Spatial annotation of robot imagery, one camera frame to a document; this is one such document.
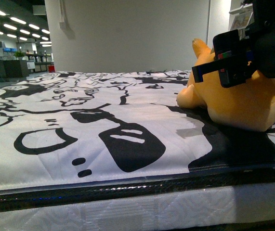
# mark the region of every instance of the white wall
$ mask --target white wall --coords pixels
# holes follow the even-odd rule
[[[207,39],[210,0],[64,2],[68,28],[62,30],[59,0],[45,0],[58,71],[187,70],[196,61],[192,39]]]
[[[209,32],[207,45],[213,47],[214,36],[229,30],[229,11],[231,0],[211,0],[209,13]]]

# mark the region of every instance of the black and white mattress cover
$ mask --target black and white mattress cover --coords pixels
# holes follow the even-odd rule
[[[31,214],[41,208],[43,214],[56,214],[59,206],[66,211],[96,202],[116,208],[121,198],[126,198],[122,216],[130,207],[126,203],[144,208],[153,198],[161,198],[166,208],[178,205],[173,207],[177,214],[188,212],[183,205],[188,200],[196,210],[189,224],[188,215],[173,220],[169,211],[151,228],[141,222],[143,230],[275,219],[267,211],[254,219],[250,213],[256,208],[247,208],[256,200],[256,207],[275,209],[275,124],[267,132],[250,132],[215,124],[203,109],[179,108],[176,95],[188,75],[56,72],[0,88],[2,224],[17,226],[4,221],[7,212]],[[227,216],[232,205],[241,207],[241,200],[246,215]],[[223,212],[204,219],[209,216],[203,209],[213,213],[211,205]],[[111,210],[117,217],[103,219],[100,225],[106,229],[120,222],[119,213]],[[140,216],[147,216],[142,211]],[[55,215],[61,216],[71,219],[66,212]]]

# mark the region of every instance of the orange plush toy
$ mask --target orange plush toy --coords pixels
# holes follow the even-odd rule
[[[214,52],[200,39],[193,40],[196,65],[214,60]],[[207,108],[211,119],[219,124],[252,131],[266,131],[275,122],[275,78],[256,71],[246,83],[223,88],[218,71],[205,74],[195,83],[191,72],[187,88],[177,95],[184,108]]]

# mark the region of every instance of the cartoon print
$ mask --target cartoon print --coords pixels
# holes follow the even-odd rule
[[[189,129],[200,131],[196,139],[203,139],[203,124],[169,110],[165,105],[175,105],[175,101],[163,97],[161,104],[156,104],[158,100],[151,101],[149,95],[148,107],[139,108],[139,104],[134,103],[144,103],[144,97],[139,99],[141,94],[135,86],[140,85],[140,89],[147,91],[168,89],[175,95],[177,85],[186,83],[187,74],[183,73],[183,77],[178,74],[174,77],[125,75],[53,73],[0,89],[0,118],[3,118],[0,134],[10,131],[8,139],[0,141],[0,153],[1,146],[6,147],[6,158],[16,165],[15,179],[23,180],[22,175],[17,174],[18,169],[34,163],[41,167],[29,167],[26,172],[47,172],[54,180],[97,179],[104,171],[113,179],[123,173],[134,173],[123,178],[134,177],[140,169],[155,172],[161,165],[166,166],[166,172],[173,172],[169,164],[174,158],[175,146],[170,146],[173,141],[164,137],[173,129],[180,130],[185,122],[191,124]],[[171,117],[177,115],[179,121],[164,125],[167,128],[164,132],[156,131],[143,118],[157,112]],[[209,148],[198,156],[206,154]],[[181,165],[177,166],[180,173],[188,172],[186,163],[192,161],[185,150],[182,153],[186,160],[175,163]]]
[[[10,174],[0,161],[0,179],[74,183],[275,162],[275,128],[250,136],[176,106],[187,76],[61,72],[0,89],[0,158],[14,166]],[[256,154],[244,156],[252,144]]]

